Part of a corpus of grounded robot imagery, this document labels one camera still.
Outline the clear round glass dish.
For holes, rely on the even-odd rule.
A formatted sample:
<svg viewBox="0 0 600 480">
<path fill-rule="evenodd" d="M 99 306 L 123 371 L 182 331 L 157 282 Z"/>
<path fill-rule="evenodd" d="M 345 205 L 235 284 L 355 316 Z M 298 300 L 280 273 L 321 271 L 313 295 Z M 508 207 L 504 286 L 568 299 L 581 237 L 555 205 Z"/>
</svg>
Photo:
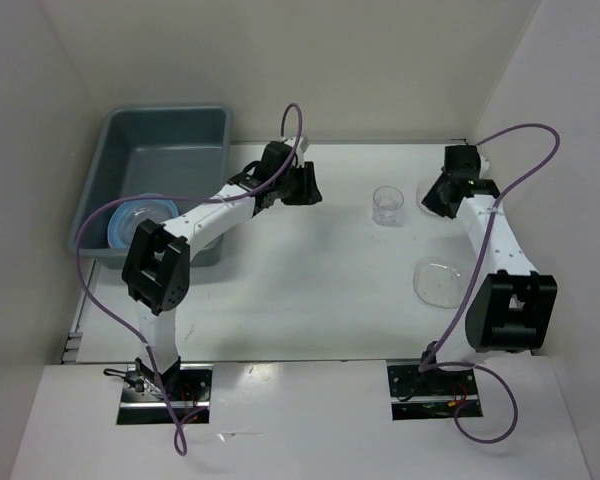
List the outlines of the clear round glass dish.
<svg viewBox="0 0 600 480">
<path fill-rule="evenodd" d="M 434 177 L 422 180 L 416 188 L 415 202 L 423 214 L 440 218 L 441 202 L 435 191 L 436 181 Z"/>
</svg>

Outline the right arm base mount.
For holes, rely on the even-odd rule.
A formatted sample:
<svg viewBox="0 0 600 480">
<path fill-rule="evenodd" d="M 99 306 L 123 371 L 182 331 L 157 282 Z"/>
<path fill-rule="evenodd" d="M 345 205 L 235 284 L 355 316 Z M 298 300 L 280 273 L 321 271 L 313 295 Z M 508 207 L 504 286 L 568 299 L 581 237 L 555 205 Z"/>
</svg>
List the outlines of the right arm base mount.
<svg viewBox="0 0 600 480">
<path fill-rule="evenodd" d="M 393 421 L 482 417 L 478 388 L 472 370 L 418 371 L 418 362 L 386 365 Z"/>
</svg>

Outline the clear plastic cup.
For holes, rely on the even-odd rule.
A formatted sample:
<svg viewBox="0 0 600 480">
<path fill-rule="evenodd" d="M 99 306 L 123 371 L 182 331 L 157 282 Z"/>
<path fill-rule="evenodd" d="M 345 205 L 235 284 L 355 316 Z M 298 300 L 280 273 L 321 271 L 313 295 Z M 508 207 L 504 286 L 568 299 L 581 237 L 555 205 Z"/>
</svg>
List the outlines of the clear plastic cup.
<svg viewBox="0 0 600 480">
<path fill-rule="evenodd" d="M 394 186 L 380 186 L 372 195 L 372 220 L 379 226 L 398 226 L 404 205 L 403 193 Z"/>
</svg>

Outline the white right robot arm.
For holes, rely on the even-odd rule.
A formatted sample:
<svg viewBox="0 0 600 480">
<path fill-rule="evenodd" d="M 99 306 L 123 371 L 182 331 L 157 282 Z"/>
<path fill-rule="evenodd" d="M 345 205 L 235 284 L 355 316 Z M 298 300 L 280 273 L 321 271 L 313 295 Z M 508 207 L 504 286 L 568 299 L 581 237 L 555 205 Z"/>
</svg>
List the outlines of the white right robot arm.
<svg viewBox="0 0 600 480">
<path fill-rule="evenodd" d="M 495 182 L 481 175 L 474 145 L 448 146 L 440 176 L 423 199 L 432 213 L 453 220 L 476 253 L 469 284 L 451 324 L 423 354 L 419 382 L 440 393 L 493 352 L 521 353 L 545 342 L 558 285 L 523 253 Z"/>
</svg>

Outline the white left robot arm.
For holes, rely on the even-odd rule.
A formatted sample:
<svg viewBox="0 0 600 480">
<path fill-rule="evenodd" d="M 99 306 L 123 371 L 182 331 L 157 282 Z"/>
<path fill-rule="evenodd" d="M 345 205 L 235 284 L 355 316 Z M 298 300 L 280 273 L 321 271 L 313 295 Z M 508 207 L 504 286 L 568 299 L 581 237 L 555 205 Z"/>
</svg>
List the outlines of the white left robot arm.
<svg viewBox="0 0 600 480">
<path fill-rule="evenodd" d="M 175 314 L 190 285 L 193 258 L 233 227 L 280 201 L 309 206 L 322 201 L 314 164 L 304 160 L 306 136 L 272 141 L 260 160 L 231 177 L 207 203 L 163 223 L 143 221 L 134 233 L 122 280 L 135 302 L 141 341 L 136 369 L 160 400 L 181 383 Z"/>
</svg>

